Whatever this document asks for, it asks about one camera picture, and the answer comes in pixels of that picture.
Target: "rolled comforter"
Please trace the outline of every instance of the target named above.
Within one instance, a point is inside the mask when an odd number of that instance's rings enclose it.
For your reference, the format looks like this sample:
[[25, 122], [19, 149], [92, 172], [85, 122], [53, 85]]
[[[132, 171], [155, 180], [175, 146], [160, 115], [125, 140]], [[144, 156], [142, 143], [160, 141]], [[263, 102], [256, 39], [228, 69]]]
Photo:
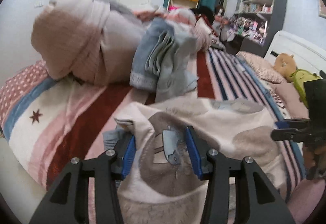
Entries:
[[53, 79], [73, 73], [95, 85], [129, 81], [146, 28], [114, 9], [100, 0], [52, 0], [45, 7], [35, 19], [32, 45]]

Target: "silver bolt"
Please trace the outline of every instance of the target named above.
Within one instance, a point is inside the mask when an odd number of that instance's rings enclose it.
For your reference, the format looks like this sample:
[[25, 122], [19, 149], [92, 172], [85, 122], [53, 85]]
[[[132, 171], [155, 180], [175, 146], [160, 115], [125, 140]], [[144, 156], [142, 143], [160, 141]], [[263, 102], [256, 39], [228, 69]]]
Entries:
[[208, 151], [208, 154], [211, 155], [211, 156], [216, 156], [216, 155], [218, 154], [218, 151], [215, 150], [215, 149], [210, 149], [210, 150]]
[[74, 158], [71, 159], [71, 163], [72, 163], [72, 164], [78, 164], [79, 161], [80, 161], [80, 160], [79, 160], [79, 158], [77, 158], [77, 157], [74, 157]]
[[107, 150], [107, 151], [105, 152], [105, 154], [106, 154], [107, 156], [113, 156], [113, 155], [115, 154], [115, 150], [112, 150], [112, 149]]
[[244, 159], [244, 161], [245, 161], [246, 163], [253, 163], [253, 162], [254, 162], [254, 159], [253, 159], [252, 157], [246, 157], [246, 158]]

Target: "polka dot fabric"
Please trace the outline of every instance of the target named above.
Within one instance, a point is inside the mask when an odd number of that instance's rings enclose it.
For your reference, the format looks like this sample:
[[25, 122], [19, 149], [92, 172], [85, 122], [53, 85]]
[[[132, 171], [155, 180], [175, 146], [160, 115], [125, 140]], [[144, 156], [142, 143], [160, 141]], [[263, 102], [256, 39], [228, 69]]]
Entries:
[[34, 65], [21, 70], [16, 76], [7, 79], [0, 90], [1, 126], [16, 103], [47, 77], [45, 61], [37, 61]]

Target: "orange plush toy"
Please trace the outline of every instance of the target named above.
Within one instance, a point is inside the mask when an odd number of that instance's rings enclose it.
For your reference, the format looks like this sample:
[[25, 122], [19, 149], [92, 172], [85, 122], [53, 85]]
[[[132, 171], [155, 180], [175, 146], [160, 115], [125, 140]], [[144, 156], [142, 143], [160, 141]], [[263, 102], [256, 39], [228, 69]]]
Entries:
[[281, 74], [288, 82], [292, 82], [290, 76], [297, 70], [293, 56], [286, 53], [279, 54], [275, 60], [274, 69]]

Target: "white headboard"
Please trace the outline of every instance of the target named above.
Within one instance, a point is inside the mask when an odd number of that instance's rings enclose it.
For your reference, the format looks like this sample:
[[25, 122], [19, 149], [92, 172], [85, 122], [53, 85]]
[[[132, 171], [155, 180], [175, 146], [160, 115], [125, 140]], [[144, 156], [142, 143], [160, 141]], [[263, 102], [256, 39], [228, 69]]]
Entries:
[[285, 31], [277, 32], [265, 59], [274, 65], [276, 56], [281, 53], [294, 55], [299, 69], [318, 75], [321, 70], [326, 72], [326, 50], [294, 34]]

